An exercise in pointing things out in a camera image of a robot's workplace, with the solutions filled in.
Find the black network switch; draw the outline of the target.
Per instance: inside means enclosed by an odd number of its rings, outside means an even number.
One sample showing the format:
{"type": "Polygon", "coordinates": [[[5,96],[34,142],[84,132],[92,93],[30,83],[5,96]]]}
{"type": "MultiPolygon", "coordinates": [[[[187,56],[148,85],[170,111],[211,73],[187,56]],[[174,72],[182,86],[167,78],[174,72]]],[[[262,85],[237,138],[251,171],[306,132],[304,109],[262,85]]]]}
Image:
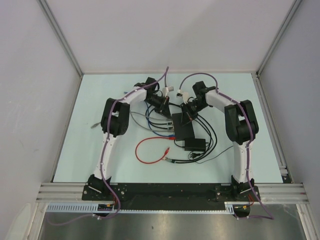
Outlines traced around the black network switch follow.
{"type": "Polygon", "coordinates": [[[172,114],[173,130],[176,141],[195,138],[193,123],[184,112],[172,114]]]}

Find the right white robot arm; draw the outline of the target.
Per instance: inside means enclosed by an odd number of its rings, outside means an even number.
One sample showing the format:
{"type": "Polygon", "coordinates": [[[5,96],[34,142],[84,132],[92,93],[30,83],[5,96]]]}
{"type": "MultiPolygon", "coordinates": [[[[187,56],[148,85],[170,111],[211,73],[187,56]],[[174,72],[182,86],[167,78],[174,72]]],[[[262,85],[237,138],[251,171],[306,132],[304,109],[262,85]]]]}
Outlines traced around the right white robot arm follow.
{"type": "Polygon", "coordinates": [[[259,132],[259,125],[250,100],[237,101],[220,92],[217,87],[207,87],[203,81],[196,82],[192,89],[195,99],[182,104],[183,112],[192,121],[198,112],[214,107],[224,114],[225,131],[233,144],[234,167],[231,175],[231,196],[242,201],[248,195],[258,199],[254,188],[255,180],[251,170],[253,141],[259,132]]]}

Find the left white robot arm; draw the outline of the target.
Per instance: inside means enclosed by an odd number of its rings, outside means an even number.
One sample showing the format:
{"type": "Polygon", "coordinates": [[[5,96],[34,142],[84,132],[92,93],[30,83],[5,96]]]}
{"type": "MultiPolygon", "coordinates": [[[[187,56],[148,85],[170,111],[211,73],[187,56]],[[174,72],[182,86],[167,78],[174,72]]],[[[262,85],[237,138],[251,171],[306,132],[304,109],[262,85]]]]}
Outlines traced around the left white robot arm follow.
{"type": "Polygon", "coordinates": [[[169,97],[157,95],[159,89],[159,82],[148,77],[146,82],[135,84],[124,97],[107,99],[100,121],[103,132],[100,160],[83,188],[83,200],[105,201],[113,196],[110,181],[116,165],[116,146],[129,127],[130,110],[133,105],[145,101],[155,107],[158,114],[167,119],[172,118],[169,97]]]}

